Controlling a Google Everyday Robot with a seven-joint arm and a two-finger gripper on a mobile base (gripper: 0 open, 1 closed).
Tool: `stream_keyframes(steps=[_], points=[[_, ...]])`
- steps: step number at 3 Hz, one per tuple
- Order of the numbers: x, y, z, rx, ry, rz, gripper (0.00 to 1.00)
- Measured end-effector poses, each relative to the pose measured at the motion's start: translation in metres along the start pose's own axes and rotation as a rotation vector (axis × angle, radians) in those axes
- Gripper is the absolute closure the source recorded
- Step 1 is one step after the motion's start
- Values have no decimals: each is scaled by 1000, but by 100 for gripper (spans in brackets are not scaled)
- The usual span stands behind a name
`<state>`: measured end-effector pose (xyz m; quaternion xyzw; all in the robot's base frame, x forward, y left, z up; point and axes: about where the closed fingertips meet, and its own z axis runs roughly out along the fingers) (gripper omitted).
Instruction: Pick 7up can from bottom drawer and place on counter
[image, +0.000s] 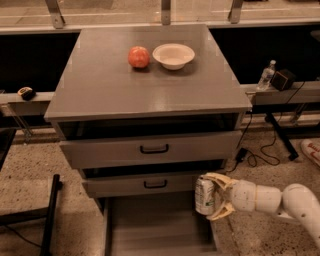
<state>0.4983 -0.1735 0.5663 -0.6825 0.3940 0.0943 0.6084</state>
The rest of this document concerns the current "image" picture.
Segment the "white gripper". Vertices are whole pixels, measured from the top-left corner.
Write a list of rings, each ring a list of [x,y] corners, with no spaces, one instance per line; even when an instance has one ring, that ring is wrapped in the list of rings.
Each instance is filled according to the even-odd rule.
[[[245,180],[232,179],[219,173],[206,173],[203,175],[206,180],[216,183],[222,190],[226,191],[231,188],[230,202],[222,202],[218,209],[211,215],[207,216],[209,221],[216,221],[224,218],[236,210],[252,212],[255,210],[256,185]]]

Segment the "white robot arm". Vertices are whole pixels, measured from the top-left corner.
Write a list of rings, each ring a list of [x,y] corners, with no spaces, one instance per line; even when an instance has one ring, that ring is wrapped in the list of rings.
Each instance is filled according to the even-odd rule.
[[[281,191],[219,173],[206,173],[197,180],[195,205],[196,211],[209,221],[241,211],[261,212],[299,223],[320,248],[320,203],[304,185],[291,184]]]

